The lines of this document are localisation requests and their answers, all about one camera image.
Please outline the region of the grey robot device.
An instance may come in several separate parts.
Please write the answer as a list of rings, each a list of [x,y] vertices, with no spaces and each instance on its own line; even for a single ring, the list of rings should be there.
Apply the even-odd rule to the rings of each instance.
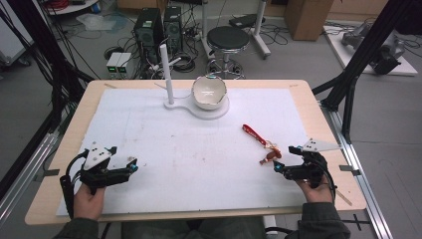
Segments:
[[[371,27],[372,23],[364,22],[354,30],[344,33],[341,44],[343,46],[351,46],[356,50],[367,36]],[[400,65],[398,58],[401,57],[404,52],[404,42],[399,40],[393,33],[390,33],[381,47],[377,50],[374,58],[369,62],[369,66],[376,74],[386,75]]]

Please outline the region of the white platform board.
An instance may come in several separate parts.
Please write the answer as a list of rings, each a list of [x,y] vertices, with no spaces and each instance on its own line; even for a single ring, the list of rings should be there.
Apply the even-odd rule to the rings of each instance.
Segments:
[[[325,36],[330,42],[340,64],[343,68],[347,66],[351,60],[355,50],[351,46],[343,46],[341,39],[344,32],[340,27],[324,26]],[[396,66],[391,72],[390,76],[416,76],[418,72],[403,58],[398,58],[399,65]]]

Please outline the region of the black flat tray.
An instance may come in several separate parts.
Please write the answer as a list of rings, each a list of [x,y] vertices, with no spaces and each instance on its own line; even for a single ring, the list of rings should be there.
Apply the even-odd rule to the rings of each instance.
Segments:
[[[248,14],[241,17],[233,17],[229,20],[229,24],[232,27],[244,29],[244,28],[255,28],[257,21],[256,14]]]

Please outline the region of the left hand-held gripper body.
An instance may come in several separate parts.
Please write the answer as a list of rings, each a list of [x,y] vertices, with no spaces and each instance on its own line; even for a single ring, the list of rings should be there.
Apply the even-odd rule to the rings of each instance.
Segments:
[[[92,195],[96,194],[98,188],[127,182],[130,177],[128,174],[118,173],[118,168],[107,168],[112,155],[106,150],[106,147],[94,141],[81,169],[80,181],[91,189]]]

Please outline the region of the red strap keychain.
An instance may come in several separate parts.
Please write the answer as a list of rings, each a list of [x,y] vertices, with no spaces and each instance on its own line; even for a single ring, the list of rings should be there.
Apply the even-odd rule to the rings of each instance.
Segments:
[[[256,133],[249,125],[243,124],[242,130],[250,135],[254,140],[256,140],[263,148],[268,149],[269,152],[266,154],[266,156],[259,161],[261,165],[278,160],[282,158],[282,153],[279,150],[278,146],[274,143],[272,143],[270,140],[266,140],[262,138],[258,133]]]

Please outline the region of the white stand with post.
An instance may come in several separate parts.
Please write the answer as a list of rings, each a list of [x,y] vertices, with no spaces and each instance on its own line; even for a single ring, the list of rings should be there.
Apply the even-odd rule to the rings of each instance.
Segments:
[[[176,109],[186,110],[190,112],[193,116],[201,120],[216,120],[216,119],[221,118],[228,112],[230,108],[228,93],[227,93],[226,102],[223,104],[223,106],[214,111],[202,110],[194,104],[193,97],[191,94],[192,85],[190,87],[190,93],[188,94],[187,97],[177,98],[173,93],[172,79],[170,76],[170,62],[168,60],[168,54],[167,54],[167,46],[165,44],[160,45],[159,51],[161,55],[162,69],[164,72],[164,82],[165,82],[165,85],[162,86],[162,88],[165,89],[167,92],[167,99],[164,101],[164,106],[168,110],[176,110]]]

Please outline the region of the black round stool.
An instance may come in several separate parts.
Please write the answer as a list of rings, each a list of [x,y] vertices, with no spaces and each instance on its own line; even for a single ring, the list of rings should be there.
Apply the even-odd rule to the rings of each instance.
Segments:
[[[250,42],[249,35],[235,27],[220,26],[210,30],[206,37],[207,46],[211,49],[209,55],[221,53],[221,63],[217,59],[210,60],[207,64],[207,74],[218,76],[221,79],[228,79],[232,76],[234,80],[244,79],[242,66],[231,59],[235,55],[244,51]]]

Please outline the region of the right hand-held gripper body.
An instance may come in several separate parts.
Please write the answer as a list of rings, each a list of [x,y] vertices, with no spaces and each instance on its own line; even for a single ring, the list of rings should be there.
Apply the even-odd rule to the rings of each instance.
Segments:
[[[287,171],[284,173],[285,179],[306,179],[311,184],[311,188],[316,188],[319,186],[322,177],[325,175],[328,183],[331,186],[334,186],[332,176],[328,171],[327,161],[320,153],[322,151],[340,149],[340,146],[336,143],[312,138],[310,138],[304,145],[299,146],[303,151],[301,157],[304,162],[301,165],[286,166]]]

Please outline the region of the aluminium rail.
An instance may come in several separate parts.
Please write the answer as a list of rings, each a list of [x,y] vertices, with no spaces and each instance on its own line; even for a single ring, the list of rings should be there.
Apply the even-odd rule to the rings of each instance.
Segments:
[[[383,213],[378,205],[357,153],[353,145],[348,143],[346,141],[346,137],[341,133],[342,119],[340,114],[338,112],[330,112],[328,109],[324,108],[322,104],[319,104],[319,106],[335,136],[336,141],[340,145],[343,155],[345,156],[345,160],[347,161],[347,165],[351,167],[352,174],[365,198],[365,211],[369,217],[370,225],[374,229],[376,238],[393,239],[389,226],[387,225]]]
[[[25,162],[18,169],[16,178],[0,200],[0,229],[7,222],[43,162],[53,151],[58,139],[59,134],[57,132],[46,133],[42,139],[38,139],[31,144],[28,150],[23,151]]]

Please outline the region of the white metal stand frame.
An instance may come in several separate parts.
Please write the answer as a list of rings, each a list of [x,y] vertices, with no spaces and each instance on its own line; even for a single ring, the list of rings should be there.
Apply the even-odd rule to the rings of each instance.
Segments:
[[[266,60],[268,56],[271,55],[271,51],[267,47],[266,43],[262,39],[261,33],[261,26],[262,20],[264,18],[265,8],[267,5],[268,0],[259,0],[259,7],[257,11],[257,18],[255,22],[255,27],[253,28],[252,37],[260,47],[261,52],[263,53],[263,59]],[[215,56],[211,53],[211,48],[207,44],[206,36],[208,33],[208,0],[201,0],[202,3],[202,30],[200,33],[200,41],[203,46],[203,49],[206,53],[206,57],[209,61],[214,60]]]

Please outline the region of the large black computer tower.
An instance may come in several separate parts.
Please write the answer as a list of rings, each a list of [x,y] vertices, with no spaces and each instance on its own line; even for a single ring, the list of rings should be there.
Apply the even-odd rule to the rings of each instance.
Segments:
[[[141,55],[150,63],[160,61],[159,44],[164,40],[161,12],[158,8],[142,8],[133,28]]]

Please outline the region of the person's left hand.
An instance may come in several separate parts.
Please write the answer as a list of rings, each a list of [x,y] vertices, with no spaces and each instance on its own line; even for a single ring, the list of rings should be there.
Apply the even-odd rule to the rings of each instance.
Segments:
[[[99,188],[95,195],[91,194],[91,189],[82,184],[74,196],[74,217],[98,220],[105,203],[104,188]]]

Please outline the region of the person's legs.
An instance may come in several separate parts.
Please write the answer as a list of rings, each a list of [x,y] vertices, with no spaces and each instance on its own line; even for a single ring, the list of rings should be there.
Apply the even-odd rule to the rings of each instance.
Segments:
[[[262,217],[157,220],[121,224],[122,239],[266,239]]]

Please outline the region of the brown cardboard box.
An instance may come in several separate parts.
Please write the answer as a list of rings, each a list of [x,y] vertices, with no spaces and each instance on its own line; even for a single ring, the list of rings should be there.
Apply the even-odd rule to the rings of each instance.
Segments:
[[[333,0],[289,0],[284,19],[296,41],[316,41]]]

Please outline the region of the white foam mat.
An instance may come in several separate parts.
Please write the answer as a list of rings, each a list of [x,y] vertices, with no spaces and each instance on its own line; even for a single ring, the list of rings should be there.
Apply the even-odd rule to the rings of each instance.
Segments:
[[[203,120],[168,110],[160,89],[104,91],[82,146],[115,147],[111,168],[132,157],[138,170],[105,192],[106,214],[174,213],[299,207],[297,185],[265,162],[264,149],[242,127],[276,144],[286,165],[301,163],[288,152],[308,140],[287,89],[231,89],[228,112]]]

